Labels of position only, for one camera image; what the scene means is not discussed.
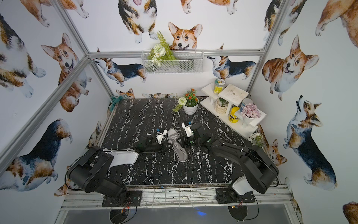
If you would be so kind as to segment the grey canvas sneaker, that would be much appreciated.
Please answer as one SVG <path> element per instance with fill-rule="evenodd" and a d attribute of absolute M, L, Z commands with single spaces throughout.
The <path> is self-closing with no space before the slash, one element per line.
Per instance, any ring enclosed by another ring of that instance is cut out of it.
<path fill-rule="evenodd" d="M 177 142 L 180 138 L 180 134 L 174 128 L 171 128 L 167 132 L 167 140 L 172 145 L 172 150 L 174 151 L 174 157 L 178 161 L 184 163 L 188 160 L 187 151 Z"/>

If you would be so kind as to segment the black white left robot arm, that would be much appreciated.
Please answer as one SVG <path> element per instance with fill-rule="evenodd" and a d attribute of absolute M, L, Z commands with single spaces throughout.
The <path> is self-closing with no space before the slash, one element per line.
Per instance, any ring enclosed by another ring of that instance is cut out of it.
<path fill-rule="evenodd" d="M 172 145 L 164 141 L 167 130 L 158 128 L 155 133 L 140 136 L 134 148 L 105 150 L 91 147 L 84 155 L 70 165 L 66 176 L 86 193 L 97 192 L 106 198 L 124 203 L 128 198 L 124 184 L 109 178 L 112 167 L 134 164 L 140 155 L 167 151 Z"/>

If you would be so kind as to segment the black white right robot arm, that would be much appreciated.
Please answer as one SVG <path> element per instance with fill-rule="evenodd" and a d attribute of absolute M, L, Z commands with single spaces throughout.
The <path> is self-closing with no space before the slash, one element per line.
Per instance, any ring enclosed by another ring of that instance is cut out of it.
<path fill-rule="evenodd" d="M 199 123 L 186 121 L 181 124 L 187 135 L 184 147 L 194 145 L 204 153 L 228 159 L 241 167 L 243 176 L 231 184 L 231 189 L 242 196 L 256 191 L 266 193 L 274 180 L 278 179 L 279 170 L 262 148 L 257 145 L 240 147 L 217 139 L 208 134 Z"/>

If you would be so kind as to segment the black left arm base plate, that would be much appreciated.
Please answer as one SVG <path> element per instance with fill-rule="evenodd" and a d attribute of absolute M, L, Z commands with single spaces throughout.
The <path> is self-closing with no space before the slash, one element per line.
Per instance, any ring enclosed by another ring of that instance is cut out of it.
<path fill-rule="evenodd" d="M 130 190 L 122 192 L 117 198 L 104 196 L 102 207 L 140 206 L 142 194 L 143 191 Z"/>

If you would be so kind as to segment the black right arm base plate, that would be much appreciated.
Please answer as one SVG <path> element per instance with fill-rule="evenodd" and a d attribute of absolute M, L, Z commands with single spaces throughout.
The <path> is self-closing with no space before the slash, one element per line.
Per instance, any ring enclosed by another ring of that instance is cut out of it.
<path fill-rule="evenodd" d="M 230 203 L 255 203 L 253 192 L 248 192 L 242 196 L 237 194 L 231 188 L 217 188 L 216 201 L 218 204 L 230 204 Z"/>

